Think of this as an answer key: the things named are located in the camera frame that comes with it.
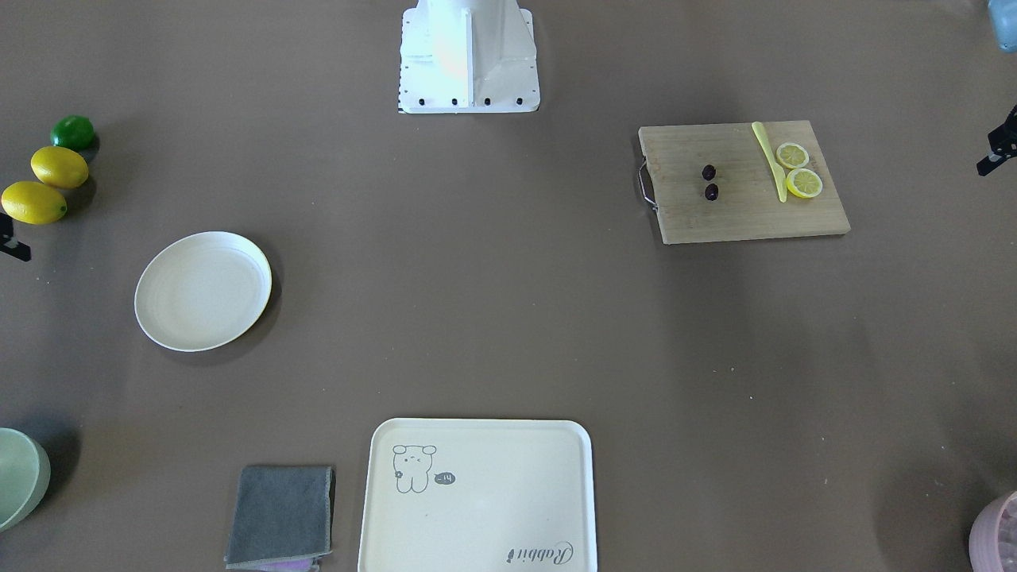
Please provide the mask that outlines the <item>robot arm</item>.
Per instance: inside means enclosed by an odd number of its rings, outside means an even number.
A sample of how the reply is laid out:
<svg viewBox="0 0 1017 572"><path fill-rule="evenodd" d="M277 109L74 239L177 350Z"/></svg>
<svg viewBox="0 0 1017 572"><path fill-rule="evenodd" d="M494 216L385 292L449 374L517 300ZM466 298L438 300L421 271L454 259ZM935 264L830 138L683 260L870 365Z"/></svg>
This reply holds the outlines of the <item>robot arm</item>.
<svg viewBox="0 0 1017 572"><path fill-rule="evenodd" d="M1016 53L1016 1L988 1L988 16L1003 53ZM988 155L976 163L978 175L985 177L1007 160L1016 157L1016 106L1005 119L988 131Z"/></svg>

